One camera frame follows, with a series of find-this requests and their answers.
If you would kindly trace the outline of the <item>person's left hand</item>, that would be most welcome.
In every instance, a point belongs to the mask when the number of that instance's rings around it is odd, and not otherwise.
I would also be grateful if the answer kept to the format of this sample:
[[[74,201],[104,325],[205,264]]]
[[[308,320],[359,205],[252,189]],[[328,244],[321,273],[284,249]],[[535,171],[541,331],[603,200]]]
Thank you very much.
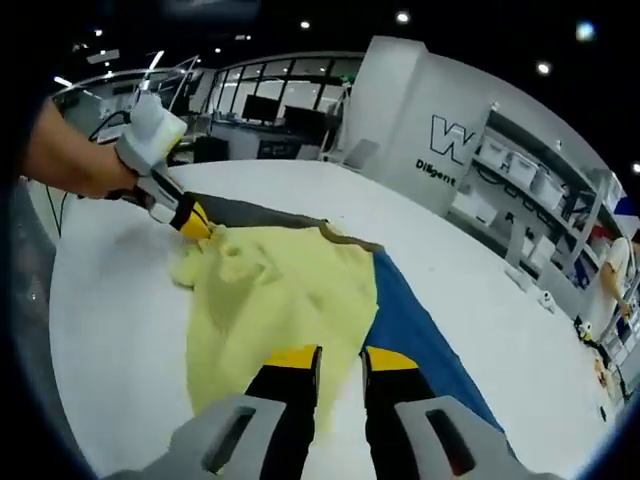
[[[75,181],[76,194],[104,199],[116,191],[131,191],[138,175],[128,168],[112,145],[90,143],[76,164],[79,179]]]

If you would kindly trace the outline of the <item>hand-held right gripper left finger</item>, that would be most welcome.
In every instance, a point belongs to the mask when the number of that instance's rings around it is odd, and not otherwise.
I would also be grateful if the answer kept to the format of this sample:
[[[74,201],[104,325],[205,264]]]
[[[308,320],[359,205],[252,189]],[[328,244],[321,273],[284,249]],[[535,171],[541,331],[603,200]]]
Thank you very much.
[[[243,393],[228,394],[179,427],[166,479],[299,479],[315,435],[322,349],[302,365],[263,365]]]

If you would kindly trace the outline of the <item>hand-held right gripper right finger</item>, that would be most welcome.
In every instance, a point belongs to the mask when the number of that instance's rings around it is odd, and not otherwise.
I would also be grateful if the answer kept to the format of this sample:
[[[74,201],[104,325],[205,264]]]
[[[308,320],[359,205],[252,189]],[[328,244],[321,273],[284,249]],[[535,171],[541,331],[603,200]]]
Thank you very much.
[[[518,460],[450,351],[368,346],[365,436],[380,479],[515,479]]]

